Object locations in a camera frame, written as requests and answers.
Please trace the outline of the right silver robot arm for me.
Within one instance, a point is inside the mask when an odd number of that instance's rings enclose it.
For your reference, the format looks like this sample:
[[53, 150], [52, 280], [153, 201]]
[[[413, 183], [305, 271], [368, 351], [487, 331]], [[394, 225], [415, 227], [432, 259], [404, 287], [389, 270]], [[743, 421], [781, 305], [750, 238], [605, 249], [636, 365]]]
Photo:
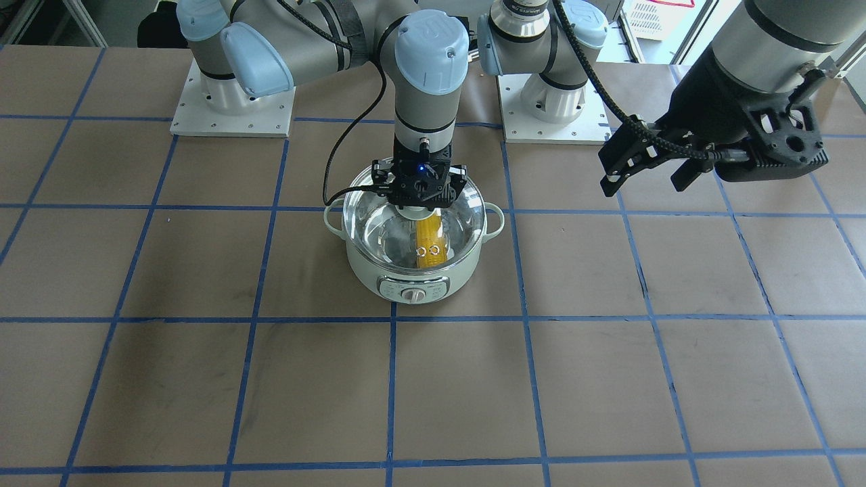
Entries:
[[287, 135], [285, 93], [374, 64], [394, 86], [393, 157], [352, 190], [428, 210], [461, 195], [451, 144], [470, 37], [459, 19], [413, 1], [179, 1], [176, 17], [201, 105], [177, 109], [176, 135]]

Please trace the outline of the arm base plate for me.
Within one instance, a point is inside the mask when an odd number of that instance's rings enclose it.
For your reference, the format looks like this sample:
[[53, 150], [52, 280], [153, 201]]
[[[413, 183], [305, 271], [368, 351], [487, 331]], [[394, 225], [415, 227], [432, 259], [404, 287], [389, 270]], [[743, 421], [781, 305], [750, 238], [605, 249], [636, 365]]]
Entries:
[[590, 83], [563, 90], [538, 74], [501, 75], [497, 83], [508, 143], [602, 145], [612, 135], [606, 108]]
[[294, 97], [294, 89], [252, 97], [235, 79], [211, 79], [193, 61], [170, 132], [188, 137], [287, 138]]

